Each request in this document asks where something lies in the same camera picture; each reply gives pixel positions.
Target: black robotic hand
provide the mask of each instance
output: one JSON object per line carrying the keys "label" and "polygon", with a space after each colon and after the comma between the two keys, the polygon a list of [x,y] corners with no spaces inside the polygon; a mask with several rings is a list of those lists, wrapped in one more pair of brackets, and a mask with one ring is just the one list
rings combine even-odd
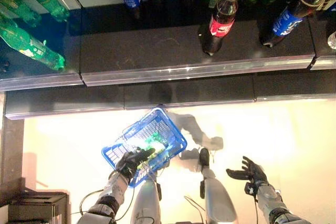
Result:
{"label": "black robotic hand", "polygon": [[245,185],[245,193],[248,195],[256,196],[258,188],[261,184],[268,184],[267,176],[261,167],[255,164],[252,160],[243,156],[243,170],[230,170],[227,169],[227,174],[234,179],[249,180]]}
{"label": "black robotic hand", "polygon": [[154,148],[148,149],[147,151],[139,149],[137,152],[127,152],[119,160],[115,169],[125,176],[129,184],[135,176],[138,165],[140,165],[141,162],[146,161],[154,152]]}

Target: robotic hand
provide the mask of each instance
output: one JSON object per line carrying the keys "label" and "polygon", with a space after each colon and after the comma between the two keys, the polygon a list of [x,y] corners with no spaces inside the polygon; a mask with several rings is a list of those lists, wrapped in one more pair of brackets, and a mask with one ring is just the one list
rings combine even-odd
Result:
{"label": "robotic hand", "polygon": [[231,178],[250,181],[245,185],[245,193],[254,196],[267,222],[270,224],[310,224],[310,222],[290,213],[282,202],[280,193],[277,193],[274,187],[268,183],[267,176],[259,165],[243,156],[242,169],[227,169],[226,172]]}
{"label": "robotic hand", "polygon": [[147,151],[139,149],[123,155],[109,176],[109,181],[95,205],[85,213],[77,224],[114,224],[116,213],[124,202],[124,193],[135,176],[137,166],[146,161],[155,152],[151,148]]}

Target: white floor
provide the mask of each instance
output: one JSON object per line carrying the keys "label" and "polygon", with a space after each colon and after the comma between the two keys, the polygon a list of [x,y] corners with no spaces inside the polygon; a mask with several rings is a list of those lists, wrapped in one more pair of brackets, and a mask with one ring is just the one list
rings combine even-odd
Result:
{"label": "white floor", "polygon": [[[189,150],[199,147],[193,138],[206,139],[193,117],[208,138],[223,138],[224,148],[215,153],[211,168],[231,195],[241,224],[256,222],[253,198],[245,195],[245,182],[229,178],[225,169],[240,169],[243,155],[263,166],[293,213],[311,223],[336,223],[336,99],[196,106],[169,112],[189,130],[182,129]],[[132,110],[26,119],[23,173],[27,186],[67,191],[71,211],[77,212],[82,197],[102,188],[112,171],[101,149],[146,113]],[[183,198],[189,195],[204,205],[196,162],[176,157],[158,178],[162,223],[201,221]],[[125,211],[131,195],[128,190],[117,216]],[[96,199],[96,195],[88,198],[83,209]],[[130,214],[131,210],[118,223],[130,223]],[[72,215],[72,223],[79,217]],[[266,223],[260,211],[259,223]]]}

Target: cable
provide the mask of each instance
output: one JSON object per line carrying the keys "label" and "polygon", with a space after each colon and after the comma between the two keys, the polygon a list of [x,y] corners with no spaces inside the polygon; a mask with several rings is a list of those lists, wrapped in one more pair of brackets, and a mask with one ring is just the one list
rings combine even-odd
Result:
{"label": "cable", "polygon": [[194,201],[192,198],[190,198],[188,196],[184,196],[184,198],[191,200],[193,203],[195,203],[196,205],[198,205],[203,211],[205,211],[205,209],[202,206],[200,206],[196,201]]}
{"label": "cable", "polygon": [[100,190],[97,190],[97,191],[93,191],[93,192],[89,193],[88,195],[86,195],[86,196],[82,199],[82,201],[81,201],[80,204],[79,204],[79,212],[80,212],[81,215],[83,215],[82,205],[83,205],[84,200],[86,200],[86,198],[89,197],[89,196],[91,196],[92,194],[100,193],[101,191],[104,191],[104,189],[100,189]]}
{"label": "cable", "polygon": [[254,197],[254,206],[256,207],[257,224],[258,224],[258,209],[257,209],[257,199],[256,199],[256,197]]}
{"label": "cable", "polygon": [[126,215],[126,213],[128,212],[128,210],[130,209],[130,207],[132,205],[132,202],[133,202],[133,198],[134,198],[134,191],[135,191],[135,187],[133,187],[133,194],[132,194],[132,199],[131,199],[130,205],[128,206],[126,212],[119,219],[116,219],[116,221],[121,220],[122,218],[124,218],[124,216]]}
{"label": "cable", "polygon": [[153,217],[150,217],[150,216],[143,216],[143,217],[138,217],[136,220],[139,220],[139,219],[145,219],[145,218],[148,218],[148,219],[152,219],[152,223],[151,224],[154,224],[155,223],[155,220]]}
{"label": "cable", "polygon": [[76,214],[80,214],[80,212],[72,212],[70,215],[76,215]]}
{"label": "cable", "polygon": [[192,205],[194,208],[196,208],[197,209],[197,211],[199,212],[199,215],[200,215],[200,217],[201,217],[201,220],[202,220],[202,224],[204,224],[204,221],[203,221],[203,216],[202,216],[202,213],[201,213],[201,211],[194,205],[194,204],[192,204],[191,203],[191,201],[190,200],[192,200],[192,199],[190,199],[189,197],[187,197],[187,196],[184,196],[184,198],[186,199],[186,201],[188,201],[189,203],[190,203],[190,205]]}

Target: black shelf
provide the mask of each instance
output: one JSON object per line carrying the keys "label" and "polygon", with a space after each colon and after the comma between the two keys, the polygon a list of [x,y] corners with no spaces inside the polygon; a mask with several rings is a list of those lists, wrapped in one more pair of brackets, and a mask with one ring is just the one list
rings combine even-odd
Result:
{"label": "black shelf", "polygon": [[0,39],[2,59],[10,62],[9,71],[0,73],[0,91],[83,85],[79,76],[81,10],[72,10],[69,22],[58,23],[50,14],[43,14],[41,25],[31,28],[16,19],[18,26],[66,60],[63,72],[56,72],[9,47]]}
{"label": "black shelf", "polygon": [[312,70],[336,69],[336,50],[328,46],[328,37],[336,31],[336,12],[317,12],[309,18],[316,50],[316,62]]}
{"label": "black shelf", "polygon": [[285,5],[241,6],[212,57],[202,52],[198,36],[211,15],[202,5],[186,13],[179,0],[168,0],[165,15],[146,6],[141,22],[132,21],[123,5],[85,9],[81,75],[86,85],[98,86],[306,68],[315,54],[306,20],[272,49],[259,42]]}

